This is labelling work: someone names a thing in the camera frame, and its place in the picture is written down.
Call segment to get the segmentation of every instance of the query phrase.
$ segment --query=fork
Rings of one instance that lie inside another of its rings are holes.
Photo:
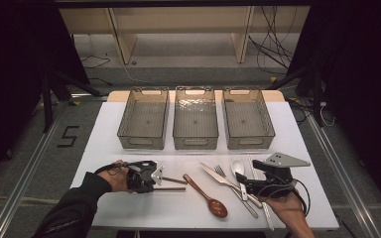
[[[220,175],[222,176],[223,178],[227,179],[227,176],[225,175],[224,171],[221,169],[221,166],[216,166],[215,167],[215,171]],[[241,202],[243,203],[243,205],[247,208],[247,210],[252,214],[253,217],[255,218],[258,218],[259,215],[258,213],[256,213],[256,211],[253,209],[252,206],[249,205],[249,203],[247,203],[247,201],[243,200],[240,193],[237,192],[233,187],[230,187],[234,193],[237,195],[237,197],[239,197],[239,200],[241,200]]]

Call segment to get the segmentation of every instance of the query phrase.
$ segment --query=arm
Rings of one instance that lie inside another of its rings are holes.
[[[128,191],[128,169],[86,173],[80,187],[68,190],[38,226],[33,237],[86,237],[101,195],[110,191]]]
[[[292,192],[290,192],[286,197],[262,197],[262,200],[271,206],[275,214],[277,214],[280,220],[286,224],[287,228],[295,237],[315,237],[314,232],[306,221],[301,202]]]

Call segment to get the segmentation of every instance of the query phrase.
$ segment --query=white table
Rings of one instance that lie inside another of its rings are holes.
[[[230,169],[233,160],[245,165],[246,175],[253,179],[248,154],[253,160],[265,160],[275,152],[281,152],[301,160],[312,162],[306,145],[287,102],[267,102],[276,137],[268,150],[229,151],[226,147],[224,121],[220,101],[217,100],[218,145],[214,151],[176,151],[173,141],[174,104],[171,104],[166,146],[162,151],[124,150],[116,135],[124,102],[103,103],[85,152],[72,182],[79,186],[85,172],[111,164],[116,160],[127,162],[152,160],[165,166],[164,175],[169,178],[183,179],[188,174],[209,196],[220,200],[227,207],[228,216],[219,219],[213,216],[205,199],[190,185],[163,181],[161,187],[185,186],[185,192],[152,192],[146,194],[114,192],[104,194],[98,202],[98,211],[92,225],[105,229],[133,230],[262,230],[268,229],[263,210],[253,207],[259,214],[255,219],[238,200],[232,190],[219,184],[208,175],[199,162],[214,168],[221,165],[226,175],[235,181]],[[259,179],[264,179],[261,171]],[[339,226],[333,215],[326,195],[321,187],[314,165],[305,168],[292,168],[295,179],[301,180],[311,195],[311,211],[308,224],[314,230],[332,230]],[[297,189],[307,200],[302,186]],[[285,228],[278,217],[271,212],[274,227]]]

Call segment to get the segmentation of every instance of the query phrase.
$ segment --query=wooden spoon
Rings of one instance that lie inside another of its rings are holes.
[[[196,183],[191,179],[190,176],[184,175],[184,179],[194,188],[196,189],[200,194],[205,197],[206,201],[208,202],[208,208],[209,211],[216,217],[224,218],[227,216],[227,208],[222,204],[219,200],[216,200],[214,198],[209,197],[205,194],[205,192],[202,191],[202,189],[199,188],[199,186],[196,185]]]

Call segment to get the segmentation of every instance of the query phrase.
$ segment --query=person's hand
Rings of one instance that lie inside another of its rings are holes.
[[[116,161],[112,164],[123,164],[122,160]],[[128,191],[132,192],[132,190],[128,189],[128,184],[126,182],[126,176],[128,174],[128,168],[115,168],[109,171],[103,171],[98,173],[98,175],[104,179],[106,179],[110,185],[112,186],[112,191]]]
[[[295,194],[290,192],[285,197],[260,198],[262,201],[265,201],[269,206],[271,206],[275,214],[277,214],[280,220],[286,224],[287,228],[295,237],[315,237],[314,232],[309,227],[308,222],[305,219],[302,203]]]

